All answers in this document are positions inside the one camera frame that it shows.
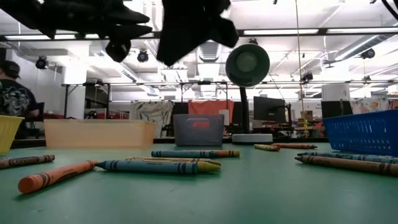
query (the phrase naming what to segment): blue plastic basket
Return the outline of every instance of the blue plastic basket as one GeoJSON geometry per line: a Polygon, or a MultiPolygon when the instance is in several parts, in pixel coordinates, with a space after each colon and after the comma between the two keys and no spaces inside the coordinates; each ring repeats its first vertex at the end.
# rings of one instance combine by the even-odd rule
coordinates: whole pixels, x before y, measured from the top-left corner
{"type": "Polygon", "coordinates": [[[323,119],[332,149],[398,156],[398,110],[323,119]]]}

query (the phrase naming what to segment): desk lamp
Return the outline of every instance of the desk lamp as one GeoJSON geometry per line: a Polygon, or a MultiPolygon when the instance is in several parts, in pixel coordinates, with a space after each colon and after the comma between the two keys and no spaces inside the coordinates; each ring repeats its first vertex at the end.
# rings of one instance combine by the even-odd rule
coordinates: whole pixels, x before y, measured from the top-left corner
{"type": "Polygon", "coordinates": [[[242,134],[232,135],[235,144],[258,144],[272,142],[271,134],[250,134],[249,104],[246,88],[252,87],[265,79],[270,67],[267,52],[257,44],[244,44],[235,48],[225,63],[226,75],[239,87],[242,101],[242,134]]]}

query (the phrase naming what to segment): white cloth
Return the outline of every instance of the white cloth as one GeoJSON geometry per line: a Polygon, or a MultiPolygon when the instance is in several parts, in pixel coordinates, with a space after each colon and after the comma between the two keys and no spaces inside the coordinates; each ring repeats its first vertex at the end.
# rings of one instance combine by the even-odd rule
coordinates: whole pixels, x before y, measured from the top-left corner
{"type": "Polygon", "coordinates": [[[155,138],[166,137],[162,128],[170,124],[174,103],[171,101],[132,102],[130,119],[140,119],[156,124],[155,138]]]}
{"type": "Polygon", "coordinates": [[[385,111],[391,109],[390,103],[384,98],[366,98],[350,101],[353,114],[385,111]]]}

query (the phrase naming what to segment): black t-shirt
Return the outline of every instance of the black t-shirt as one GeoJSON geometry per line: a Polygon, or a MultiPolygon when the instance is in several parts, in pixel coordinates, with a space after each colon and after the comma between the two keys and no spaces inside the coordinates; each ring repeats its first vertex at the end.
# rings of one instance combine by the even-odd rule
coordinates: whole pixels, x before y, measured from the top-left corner
{"type": "Polygon", "coordinates": [[[37,110],[33,93],[13,80],[0,80],[0,114],[26,117],[37,110]]]}

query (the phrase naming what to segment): tan plastic tub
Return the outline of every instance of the tan plastic tub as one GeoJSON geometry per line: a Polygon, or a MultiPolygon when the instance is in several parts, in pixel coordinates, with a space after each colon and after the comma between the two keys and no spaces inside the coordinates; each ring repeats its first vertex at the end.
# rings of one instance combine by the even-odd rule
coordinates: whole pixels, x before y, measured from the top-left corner
{"type": "Polygon", "coordinates": [[[47,147],[141,147],[150,146],[155,124],[141,120],[46,119],[47,147]]]}

